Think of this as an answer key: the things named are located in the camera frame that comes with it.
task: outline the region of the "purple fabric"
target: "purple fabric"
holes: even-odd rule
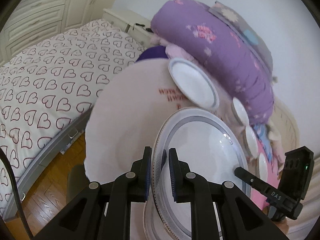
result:
[[[222,20],[233,30],[239,38],[248,46],[250,51],[257,57],[269,81],[272,80],[272,56],[263,39],[250,27],[250,25],[233,9],[216,1],[215,5],[209,8],[209,12]]]
[[[166,2],[151,29],[195,57],[232,97],[246,107],[250,124],[266,123],[274,95],[267,74],[243,41],[224,22],[193,0]]]
[[[149,49],[146,49],[140,57],[137,59],[136,62],[144,59],[150,59],[150,58],[168,58],[167,54],[165,53],[165,47],[164,46],[155,46],[151,47]]]

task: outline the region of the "drawer handle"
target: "drawer handle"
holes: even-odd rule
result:
[[[24,201],[24,199],[26,198],[26,194],[23,192],[23,198],[22,199],[20,199],[21,200],[21,202],[22,201]]]
[[[30,23],[28,26],[35,25],[36,23],[40,22],[40,20],[35,21],[34,23]]]
[[[36,39],[38,39],[38,38],[39,38],[39,35],[36,36],[36,37],[34,37],[33,39],[29,40],[29,42],[30,42],[30,41],[34,41],[34,40],[36,40]]]
[[[32,6],[31,6],[31,8],[33,8],[33,7],[37,7],[37,6],[41,5],[41,4],[42,4],[42,2],[37,3],[37,4],[35,4],[35,5],[32,5]]]
[[[69,136],[69,138],[72,140],[77,134],[78,134],[78,130],[76,129],[76,128],[74,128],[75,130],[76,130],[76,133],[73,135],[73,136],[70,136],[69,134],[68,134],[68,136]]]

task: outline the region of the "small white plate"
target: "small white plate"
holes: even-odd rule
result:
[[[231,109],[236,119],[240,121],[240,124],[249,126],[249,117],[247,111],[238,98],[233,98]]]
[[[177,87],[190,101],[209,111],[217,110],[217,90],[198,66],[183,58],[173,58],[169,61],[169,72]]]
[[[250,126],[246,126],[244,130],[244,144],[245,148],[250,154],[250,157],[256,159],[258,157],[258,143],[256,134],[254,133],[253,129]]]
[[[259,174],[259,178],[264,182],[268,182],[268,164],[264,153],[259,154],[257,169],[257,174]]]

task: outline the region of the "cabinet door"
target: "cabinet door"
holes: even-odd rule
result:
[[[8,62],[7,54],[5,52],[5,43],[4,43],[4,31],[0,32],[0,67]]]
[[[93,0],[67,0],[63,13],[62,31],[78,28],[90,19],[90,5]]]
[[[109,9],[113,6],[115,0],[93,0],[92,8],[90,9],[90,21],[101,19],[103,15],[103,9]]]

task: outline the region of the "black cable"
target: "black cable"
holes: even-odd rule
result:
[[[0,216],[0,236],[1,236],[1,240],[16,240],[14,239],[13,235],[7,228],[1,216]]]
[[[32,234],[32,232],[30,230],[30,227],[29,227],[28,222],[26,220],[26,216],[24,215],[24,212],[23,212],[23,208],[22,208],[22,205],[21,205],[21,202],[20,202],[17,182],[16,182],[16,179],[14,177],[13,170],[11,168],[11,165],[10,165],[10,162],[9,162],[7,156],[4,154],[4,152],[3,152],[3,150],[1,148],[0,148],[0,159],[3,162],[4,167],[6,168],[8,174],[9,174],[9,178],[10,178],[10,182],[11,182],[11,186],[12,186],[14,199],[16,201],[17,208],[18,208],[18,214],[20,215],[21,221],[23,223],[23,226],[24,226],[29,238],[32,239],[33,238],[33,234]]]

